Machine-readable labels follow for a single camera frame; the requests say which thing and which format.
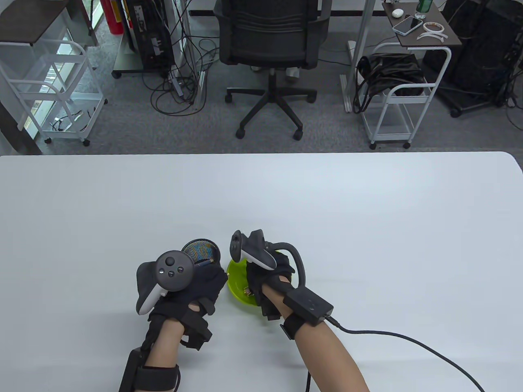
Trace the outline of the person's right hand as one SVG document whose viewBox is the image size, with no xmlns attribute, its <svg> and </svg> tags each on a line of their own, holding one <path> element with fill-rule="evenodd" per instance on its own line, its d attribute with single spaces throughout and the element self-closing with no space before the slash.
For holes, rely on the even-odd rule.
<svg viewBox="0 0 523 392">
<path fill-rule="evenodd" d="M 290 265 L 289 258 L 278 251 L 270 253 L 276 261 L 276 268 L 273 270 L 264 269 L 255 263 L 247 263 L 246 276 L 248 288 L 254 295 L 256 304 L 262 309 L 262 314 L 269 321 L 276 321 L 282 317 L 281 312 L 276 306 L 276 299 L 280 299 L 286 293 L 292 291 L 292 275 L 295 269 Z"/>
</svg>

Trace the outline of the person's left hand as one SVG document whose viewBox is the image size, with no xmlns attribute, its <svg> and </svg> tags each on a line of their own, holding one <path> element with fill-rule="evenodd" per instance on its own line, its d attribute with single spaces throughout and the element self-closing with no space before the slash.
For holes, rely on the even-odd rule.
<svg viewBox="0 0 523 392">
<path fill-rule="evenodd" d="M 220 264 L 196 266 L 193 280 L 185 289 L 170 292 L 157 301 L 149 322 L 172 319 L 186 328 L 204 328 L 203 316 L 214 313 L 215 302 L 226 282 L 227 274 Z"/>
</svg>

